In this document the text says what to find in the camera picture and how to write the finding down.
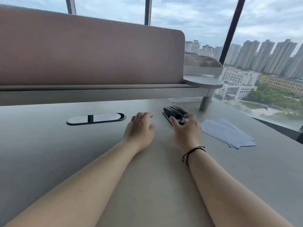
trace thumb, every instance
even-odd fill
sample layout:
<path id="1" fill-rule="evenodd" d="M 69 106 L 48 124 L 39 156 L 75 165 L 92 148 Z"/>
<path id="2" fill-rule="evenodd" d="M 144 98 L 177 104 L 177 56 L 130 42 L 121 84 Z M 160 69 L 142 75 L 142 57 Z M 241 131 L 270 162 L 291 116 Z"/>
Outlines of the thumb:
<path id="1" fill-rule="evenodd" d="M 154 131 L 154 124 L 151 124 L 151 125 L 149 126 L 149 130 Z"/>
<path id="2" fill-rule="evenodd" d="M 170 116 L 169 121 L 172 123 L 173 128 L 177 128 L 178 126 L 180 126 L 177 120 L 172 116 Z"/>

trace white desk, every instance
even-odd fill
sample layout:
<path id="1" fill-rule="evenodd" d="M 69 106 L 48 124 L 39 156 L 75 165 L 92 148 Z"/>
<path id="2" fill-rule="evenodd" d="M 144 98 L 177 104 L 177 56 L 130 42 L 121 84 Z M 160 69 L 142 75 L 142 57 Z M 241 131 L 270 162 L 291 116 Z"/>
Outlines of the white desk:
<path id="1" fill-rule="evenodd" d="M 303 224 L 303 145 L 217 100 L 168 99 L 0 107 L 0 226 L 121 140 L 137 112 L 154 113 L 156 135 L 134 157 L 97 226 L 213 226 L 163 107 L 204 119 L 225 118 L 256 139 L 239 150 L 203 134 L 207 152 L 232 176 L 296 226 Z M 78 115 L 121 112 L 121 122 L 68 126 Z"/>

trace person's left arm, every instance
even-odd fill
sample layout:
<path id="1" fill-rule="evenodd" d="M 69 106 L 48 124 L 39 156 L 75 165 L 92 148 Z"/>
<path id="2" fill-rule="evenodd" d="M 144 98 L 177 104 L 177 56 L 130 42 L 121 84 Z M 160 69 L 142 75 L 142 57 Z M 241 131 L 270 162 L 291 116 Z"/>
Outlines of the person's left arm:
<path id="1" fill-rule="evenodd" d="M 95 226 L 131 159 L 154 138 L 154 125 L 149 126 L 153 115 L 137 116 L 127 125 L 123 141 L 60 183 L 6 226 Z"/>

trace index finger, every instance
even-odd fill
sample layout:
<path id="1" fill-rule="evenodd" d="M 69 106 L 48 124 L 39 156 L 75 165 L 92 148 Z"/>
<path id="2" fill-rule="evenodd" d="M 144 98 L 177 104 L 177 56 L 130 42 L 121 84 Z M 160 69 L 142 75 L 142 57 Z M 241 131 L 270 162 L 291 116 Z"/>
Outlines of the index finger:
<path id="1" fill-rule="evenodd" d="M 143 121 L 148 122 L 149 118 L 152 118 L 154 115 L 150 112 L 145 112 L 144 115 L 141 117 Z"/>
<path id="2" fill-rule="evenodd" d="M 197 120 L 195 114 L 185 114 L 185 115 L 184 115 L 184 118 L 189 119 L 189 121 L 195 121 L 195 120 Z"/>

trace cloudy sky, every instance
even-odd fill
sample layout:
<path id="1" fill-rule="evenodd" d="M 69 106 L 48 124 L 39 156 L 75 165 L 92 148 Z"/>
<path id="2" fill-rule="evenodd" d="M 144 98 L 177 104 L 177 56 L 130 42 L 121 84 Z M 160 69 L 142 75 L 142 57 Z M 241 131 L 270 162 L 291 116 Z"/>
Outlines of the cloudy sky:
<path id="1" fill-rule="evenodd" d="M 238 0 L 152 0 L 151 25 L 182 30 L 187 41 L 223 46 Z M 0 0 L 1 4 L 67 13 L 65 0 Z M 75 0 L 78 15 L 144 23 L 145 0 Z M 303 0 L 246 0 L 233 43 L 303 43 Z"/>

